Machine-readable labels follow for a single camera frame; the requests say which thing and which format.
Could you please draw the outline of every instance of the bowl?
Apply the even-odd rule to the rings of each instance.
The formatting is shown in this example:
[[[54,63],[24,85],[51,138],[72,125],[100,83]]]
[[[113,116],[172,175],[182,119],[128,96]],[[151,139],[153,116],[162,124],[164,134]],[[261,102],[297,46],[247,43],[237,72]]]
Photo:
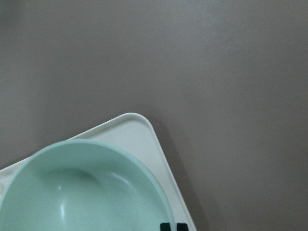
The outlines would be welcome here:
[[[127,152],[98,141],[63,141],[38,151],[0,205],[0,231],[159,231],[161,223],[174,230],[155,177]]]

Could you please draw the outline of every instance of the white plastic tray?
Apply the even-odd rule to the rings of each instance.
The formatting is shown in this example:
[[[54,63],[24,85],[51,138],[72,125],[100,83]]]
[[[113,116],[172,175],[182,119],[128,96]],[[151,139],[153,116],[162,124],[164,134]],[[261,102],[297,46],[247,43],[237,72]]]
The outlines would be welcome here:
[[[137,113],[126,113],[71,139],[104,141],[135,156],[149,168],[161,184],[171,205],[175,221],[187,223],[189,231],[196,231],[153,126],[145,117]],[[25,160],[0,170],[0,194]]]

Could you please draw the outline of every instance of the tray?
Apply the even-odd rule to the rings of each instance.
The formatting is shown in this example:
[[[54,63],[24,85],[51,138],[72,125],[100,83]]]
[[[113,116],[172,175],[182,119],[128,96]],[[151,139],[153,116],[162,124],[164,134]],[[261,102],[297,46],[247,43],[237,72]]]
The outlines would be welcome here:
[[[140,160],[161,184],[171,205],[175,221],[196,231],[191,215],[173,177],[152,124],[142,115],[125,113],[70,139],[91,139],[118,146]],[[15,171],[27,159],[0,170],[0,195]]]

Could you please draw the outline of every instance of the gray surface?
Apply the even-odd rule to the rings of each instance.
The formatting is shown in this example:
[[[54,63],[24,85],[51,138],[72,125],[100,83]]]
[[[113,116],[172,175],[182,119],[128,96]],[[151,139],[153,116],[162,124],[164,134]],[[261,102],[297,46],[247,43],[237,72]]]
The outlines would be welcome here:
[[[200,231],[308,230],[308,1],[1,1],[0,165],[150,119]]]

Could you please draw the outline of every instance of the mint green plastic bowl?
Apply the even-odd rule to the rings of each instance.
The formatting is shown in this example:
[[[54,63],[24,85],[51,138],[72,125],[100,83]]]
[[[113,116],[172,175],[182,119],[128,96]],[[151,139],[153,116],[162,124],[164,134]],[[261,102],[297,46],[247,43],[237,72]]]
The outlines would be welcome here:
[[[174,230],[150,171],[125,151],[89,140],[38,151],[0,206],[0,231],[159,231],[165,222]]]

